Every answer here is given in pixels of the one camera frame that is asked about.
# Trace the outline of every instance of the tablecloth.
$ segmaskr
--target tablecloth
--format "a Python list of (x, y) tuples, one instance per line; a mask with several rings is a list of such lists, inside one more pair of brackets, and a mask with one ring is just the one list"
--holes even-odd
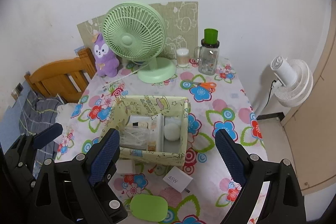
[[(235, 142), (240, 143), (249, 154), (258, 154), (267, 160), (263, 137), (256, 117), (236, 71), (228, 59), (219, 61), (214, 76), (202, 75), (197, 63), (191, 59), (188, 67), (177, 68), (169, 80), (146, 84), (131, 74), (138, 69), (133, 63), (123, 65), (114, 78), (93, 77), (76, 106), (68, 129), (63, 132), (56, 161), (73, 159), (78, 153), (86, 153), (101, 140), (109, 129), (111, 107), (119, 95), (185, 96), (189, 98), (188, 147), (183, 171), (193, 180), (186, 191), (179, 193), (168, 186), (162, 178), (171, 166), (136, 164), (136, 175), (115, 174), (109, 185), (129, 210), (131, 198), (136, 194), (152, 194), (165, 198), (169, 209), (162, 223), (213, 224), (220, 223), (241, 187), (235, 183), (215, 147), (216, 132), (225, 128)], [(214, 82), (214, 92), (188, 82)], [(267, 193), (264, 183), (249, 223), (255, 223)], [(122, 223), (145, 223), (129, 216)]]

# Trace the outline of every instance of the green soap dish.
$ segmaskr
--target green soap dish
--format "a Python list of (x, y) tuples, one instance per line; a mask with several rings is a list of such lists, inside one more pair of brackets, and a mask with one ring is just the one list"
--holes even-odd
[(167, 217), (168, 203), (160, 196), (139, 194), (132, 198), (130, 208), (136, 218), (160, 222)]

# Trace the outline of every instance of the orange scissors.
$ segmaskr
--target orange scissors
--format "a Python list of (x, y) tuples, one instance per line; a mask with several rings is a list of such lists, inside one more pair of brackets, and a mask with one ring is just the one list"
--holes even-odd
[(217, 86), (217, 84), (211, 82), (211, 83), (198, 83), (198, 82), (191, 82), (191, 81), (188, 81), (189, 83), (191, 84), (194, 84), (194, 85), (197, 85), (197, 86), (200, 86), (202, 88), (205, 88), (206, 90), (209, 90), (210, 92), (215, 92), (215, 87)]

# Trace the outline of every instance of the purple plush toy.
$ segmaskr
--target purple plush toy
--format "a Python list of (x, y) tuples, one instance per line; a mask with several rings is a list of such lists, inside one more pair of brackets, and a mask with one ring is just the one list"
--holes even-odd
[(102, 77), (114, 77), (117, 75), (119, 60), (115, 53), (104, 42), (103, 35), (98, 34), (94, 43), (94, 58), (96, 59), (97, 74)]

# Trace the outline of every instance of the storage box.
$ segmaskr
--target storage box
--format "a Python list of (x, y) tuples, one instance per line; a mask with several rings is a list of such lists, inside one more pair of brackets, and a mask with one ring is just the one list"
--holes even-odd
[(183, 166), (188, 138), (188, 98), (171, 96), (120, 96), (113, 103), (109, 123), (110, 128), (123, 129), (130, 115), (164, 116), (181, 118), (179, 153), (151, 152), (120, 147), (120, 158), (129, 158), (161, 165)]

